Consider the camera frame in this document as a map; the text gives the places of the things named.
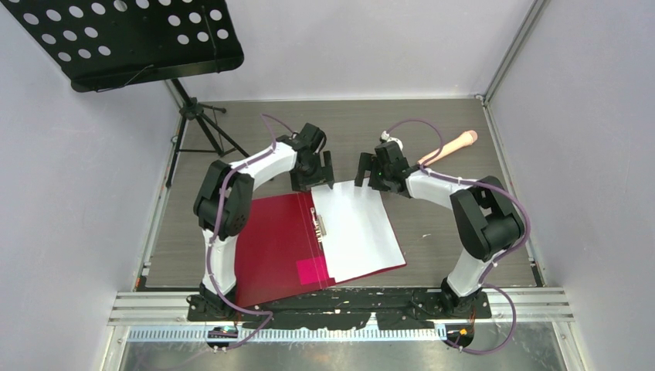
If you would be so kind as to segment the metal folder clip mechanism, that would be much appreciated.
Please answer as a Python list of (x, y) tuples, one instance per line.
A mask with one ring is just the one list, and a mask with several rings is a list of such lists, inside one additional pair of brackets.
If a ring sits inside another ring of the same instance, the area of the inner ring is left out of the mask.
[(314, 207), (310, 208), (312, 223), (314, 225), (314, 232), (317, 240), (318, 247), (324, 249), (324, 236), (326, 235), (326, 230), (324, 228), (323, 220), (321, 215), (317, 213)]

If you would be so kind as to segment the white paper sheets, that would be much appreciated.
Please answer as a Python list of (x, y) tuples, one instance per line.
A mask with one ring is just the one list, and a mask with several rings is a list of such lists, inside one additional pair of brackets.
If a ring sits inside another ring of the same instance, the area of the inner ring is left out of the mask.
[(311, 190), (325, 233), (322, 245), (329, 277), (351, 281), (406, 266), (379, 191), (354, 181)]

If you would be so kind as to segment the red plastic folder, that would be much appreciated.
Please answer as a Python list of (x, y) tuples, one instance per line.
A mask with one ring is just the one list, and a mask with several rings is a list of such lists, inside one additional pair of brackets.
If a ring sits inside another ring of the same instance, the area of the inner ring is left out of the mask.
[(253, 202), (236, 245), (236, 303), (242, 307), (319, 291), (340, 284), (329, 277), (318, 247), (311, 193)]

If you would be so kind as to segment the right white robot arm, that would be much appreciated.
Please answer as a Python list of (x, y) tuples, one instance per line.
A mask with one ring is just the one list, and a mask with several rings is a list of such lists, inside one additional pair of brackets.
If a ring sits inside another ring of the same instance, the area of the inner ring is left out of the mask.
[(355, 186), (428, 201), (453, 212), (463, 251), (438, 294), (440, 311), (451, 317), (470, 310), (491, 268), (527, 237), (521, 211), (498, 178), (455, 178), (410, 165), (395, 141), (361, 153)]

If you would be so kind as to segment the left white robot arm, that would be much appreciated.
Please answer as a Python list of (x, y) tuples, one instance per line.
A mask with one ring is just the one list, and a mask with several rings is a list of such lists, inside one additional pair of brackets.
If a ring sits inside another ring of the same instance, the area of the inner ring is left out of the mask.
[(238, 162), (214, 161), (193, 206), (205, 241), (205, 273), (199, 286), (207, 309), (219, 320), (236, 313), (236, 243), (246, 226), (254, 191), (278, 175), (290, 175), (291, 188), (306, 192), (334, 185), (327, 135), (306, 123), (291, 135), (275, 138), (266, 149)]

